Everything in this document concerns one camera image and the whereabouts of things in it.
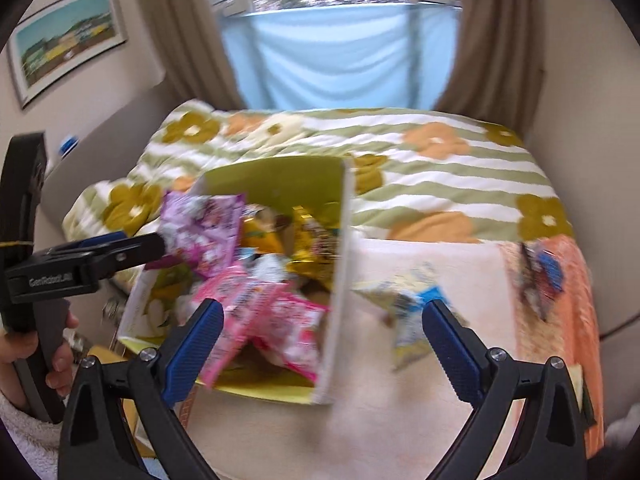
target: box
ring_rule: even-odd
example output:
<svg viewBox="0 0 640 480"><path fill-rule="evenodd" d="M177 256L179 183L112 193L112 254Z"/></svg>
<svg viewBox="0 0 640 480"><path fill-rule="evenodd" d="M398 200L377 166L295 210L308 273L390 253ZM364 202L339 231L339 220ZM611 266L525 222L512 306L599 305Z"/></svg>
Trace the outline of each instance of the box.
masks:
<svg viewBox="0 0 640 480"><path fill-rule="evenodd" d="M321 342L321 367L316 384L284 368L268 376L250 370L226 370L216 381L215 389L256 399L298 404L332 402L330 386L348 287L353 189L350 161L331 156L276 156L241 162L207 171L194 184L190 191L192 194L244 193L247 203L270 206L284 214L301 205L325 225L339 222L334 290ZM143 314L146 298L158 272L147 270L142 273L131 291L118 329L118 340L135 353L148 346L159 346L162 342L162 334L151 328L152 324L145 320Z"/></svg>

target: light blue curtain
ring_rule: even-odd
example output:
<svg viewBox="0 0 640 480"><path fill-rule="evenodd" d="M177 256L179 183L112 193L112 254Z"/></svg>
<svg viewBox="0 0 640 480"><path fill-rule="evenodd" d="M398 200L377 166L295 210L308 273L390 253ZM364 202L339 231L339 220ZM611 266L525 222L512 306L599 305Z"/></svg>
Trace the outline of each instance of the light blue curtain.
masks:
<svg viewBox="0 0 640 480"><path fill-rule="evenodd" d="M248 108L430 109L453 65L460 9L371 4L219 18Z"/></svg>

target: brown curtain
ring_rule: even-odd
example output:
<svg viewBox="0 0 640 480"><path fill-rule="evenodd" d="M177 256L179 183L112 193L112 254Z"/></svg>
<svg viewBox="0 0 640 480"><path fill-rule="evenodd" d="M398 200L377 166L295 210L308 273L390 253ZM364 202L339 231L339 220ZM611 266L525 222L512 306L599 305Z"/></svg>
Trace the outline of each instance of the brown curtain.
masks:
<svg viewBox="0 0 640 480"><path fill-rule="evenodd" d="M462 0L458 50L436 110L526 132L542 84L539 0Z"/></svg>
<svg viewBox="0 0 640 480"><path fill-rule="evenodd" d="M209 2L138 1L178 96L201 99L221 110L243 108Z"/></svg>

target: pink snack bag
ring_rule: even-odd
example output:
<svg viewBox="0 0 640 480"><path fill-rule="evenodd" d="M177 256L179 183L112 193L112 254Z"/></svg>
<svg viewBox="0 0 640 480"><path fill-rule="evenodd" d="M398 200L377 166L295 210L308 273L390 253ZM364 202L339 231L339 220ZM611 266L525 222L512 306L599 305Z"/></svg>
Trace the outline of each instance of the pink snack bag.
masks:
<svg viewBox="0 0 640 480"><path fill-rule="evenodd" d="M217 275L233 261L243 207L242 195L168 192L162 201L158 234L170 256L146 268L182 261L206 278Z"/></svg>
<svg viewBox="0 0 640 480"><path fill-rule="evenodd" d="M320 352L316 331L327 306L286 292L265 309L252 342L270 363L316 382Z"/></svg>
<svg viewBox="0 0 640 480"><path fill-rule="evenodd" d="M249 278L239 266L224 270L207 280L193 297L198 304L211 298L222 304L225 324L209 357L200 371L200 379L209 388L220 372L231 362L251 337L255 321L268 309L273 298L286 287L283 283L268 283Z"/></svg>

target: framed picture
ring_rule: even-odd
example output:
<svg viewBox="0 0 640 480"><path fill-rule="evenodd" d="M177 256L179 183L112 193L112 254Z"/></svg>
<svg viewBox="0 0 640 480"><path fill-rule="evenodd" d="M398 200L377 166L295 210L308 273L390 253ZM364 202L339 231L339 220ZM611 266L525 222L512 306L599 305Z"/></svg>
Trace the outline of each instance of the framed picture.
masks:
<svg viewBox="0 0 640 480"><path fill-rule="evenodd" d="M76 67L125 41L117 0L60 0L22 20L8 44L22 108Z"/></svg>

